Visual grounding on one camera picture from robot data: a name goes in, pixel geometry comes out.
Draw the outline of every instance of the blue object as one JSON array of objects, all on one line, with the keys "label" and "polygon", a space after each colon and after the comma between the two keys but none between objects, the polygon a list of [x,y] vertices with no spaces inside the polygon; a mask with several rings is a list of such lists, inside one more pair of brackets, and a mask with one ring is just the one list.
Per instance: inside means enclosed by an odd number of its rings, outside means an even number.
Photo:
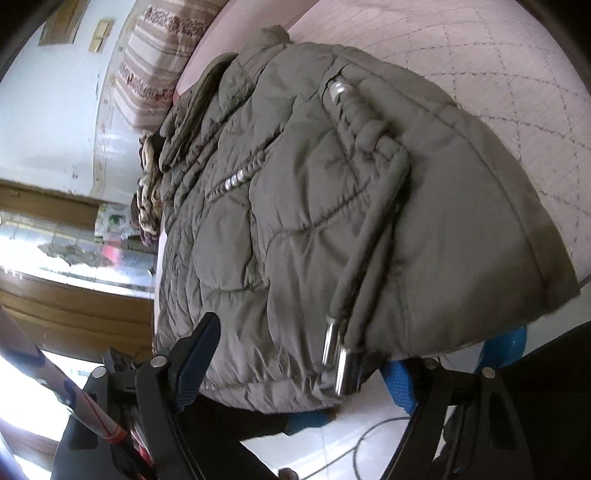
[{"label": "blue object", "polygon": [[476,372],[484,367],[502,368],[523,356],[527,342],[527,327],[521,327],[506,335],[499,335],[484,342]]},{"label": "blue object", "polygon": [[294,435],[304,429],[320,428],[330,422],[330,417],[323,411],[304,411],[290,413],[287,426],[283,430],[286,435]]},{"label": "blue object", "polygon": [[417,408],[417,400],[414,398],[413,381],[402,362],[386,362],[379,369],[392,400],[406,413],[412,415]]}]

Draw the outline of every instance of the striped pillow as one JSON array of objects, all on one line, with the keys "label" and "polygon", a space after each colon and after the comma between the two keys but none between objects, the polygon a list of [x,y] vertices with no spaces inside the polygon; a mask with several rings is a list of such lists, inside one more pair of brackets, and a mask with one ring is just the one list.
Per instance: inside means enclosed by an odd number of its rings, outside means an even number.
[{"label": "striped pillow", "polygon": [[115,77],[114,100],[129,126],[154,132],[180,75],[228,0],[152,0],[139,15]]}]

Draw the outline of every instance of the metal screw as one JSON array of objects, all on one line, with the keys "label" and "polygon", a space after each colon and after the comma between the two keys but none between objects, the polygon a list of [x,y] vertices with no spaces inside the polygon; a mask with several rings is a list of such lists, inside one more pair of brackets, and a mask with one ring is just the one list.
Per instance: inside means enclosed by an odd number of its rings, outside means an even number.
[{"label": "metal screw", "polygon": [[155,356],[152,360],[150,360],[150,365],[154,368],[160,368],[166,365],[166,357],[162,355]]},{"label": "metal screw", "polygon": [[482,369],[482,376],[485,378],[495,378],[495,371],[490,367],[484,367]]},{"label": "metal screw", "polygon": [[93,376],[93,378],[100,378],[100,377],[104,377],[106,373],[107,373],[107,369],[101,365],[100,367],[96,367],[92,371],[91,375]]},{"label": "metal screw", "polygon": [[425,367],[427,367],[427,369],[429,369],[429,370],[435,370],[435,369],[437,369],[437,367],[439,367],[439,364],[437,363],[436,360],[433,360],[433,358],[426,358],[425,359]]}]

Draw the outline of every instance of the cable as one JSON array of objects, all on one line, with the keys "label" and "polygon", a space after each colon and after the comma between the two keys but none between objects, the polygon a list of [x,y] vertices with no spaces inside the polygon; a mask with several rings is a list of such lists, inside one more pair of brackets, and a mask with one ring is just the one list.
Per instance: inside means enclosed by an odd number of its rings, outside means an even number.
[{"label": "cable", "polygon": [[327,463],[322,468],[319,468],[317,471],[304,477],[302,480],[308,480],[309,478],[315,476],[317,473],[320,473],[321,471],[326,470],[328,467],[330,467],[331,465],[334,465],[336,462],[343,459],[344,457],[346,457],[350,453],[353,453],[353,470],[355,471],[355,477],[357,480],[362,480],[361,475],[359,474],[359,468],[357,467],[357,453],[359,452],[359,447],[361,445],[361,442],[363,442],[367,438],[367,435],[369,435],[371,432],[373,432],[376,428],[381,427],[382,425],[385,425],[387,423],[392,423],[393,421],[400,421],[400,420],[410,420],[410,417],[393,417],[391,419],[382,420],[382,421],[376,423],[372,427],[368,428],[363,433],[363,435],[361,437],[359,437],[359,440],[357,440],[357,443],[355,444],[355,446],[353,448],[347,450],[345,453],[338,456],[337,458],[335,458],[331,462]]}]

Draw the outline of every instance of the wall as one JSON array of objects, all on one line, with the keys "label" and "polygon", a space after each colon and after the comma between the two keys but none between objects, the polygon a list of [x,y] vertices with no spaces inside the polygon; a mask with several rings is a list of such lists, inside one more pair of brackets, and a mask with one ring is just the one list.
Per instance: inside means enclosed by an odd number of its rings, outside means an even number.
[{"label": "wall", "polygon": [[[41,28],[31,37],[0,83],[0,178],[90,194],[100,90],[134,3],[90,0],[71,45],[39,47]],[[115,25],[103,52],[89,53],[101,18]]]}]

